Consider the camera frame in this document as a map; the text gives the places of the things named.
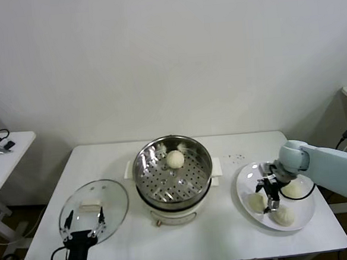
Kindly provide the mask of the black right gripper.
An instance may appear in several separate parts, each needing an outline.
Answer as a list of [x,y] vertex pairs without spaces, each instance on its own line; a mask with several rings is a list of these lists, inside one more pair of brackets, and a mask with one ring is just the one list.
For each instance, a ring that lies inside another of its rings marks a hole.
[[256,191],[260,192],[260,190],[263,188],[268,199],[267,207],[264,209],[263,213],[266,214],[277,211],[280,204],[280,184],[279,181],[277,181],[276,176],[268,175],[262,179],[258,179]]

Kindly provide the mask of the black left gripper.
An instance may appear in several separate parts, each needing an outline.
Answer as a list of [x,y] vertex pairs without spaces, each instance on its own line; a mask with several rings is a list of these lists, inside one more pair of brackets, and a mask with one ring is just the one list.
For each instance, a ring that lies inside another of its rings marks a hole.
[[61,228],[61,236],[64,241],[64,246],[69,250],[68,260],[87,260],[89,249],[97,245],[97,236],[103,232],[105,228],[105,216],[103,207],[100,208],[98,213],[98,224],[91,230],[83,230],[79,232],[70,233],[70,228],[73,218],[73,210],[69,213],[64,221],[64,226]]

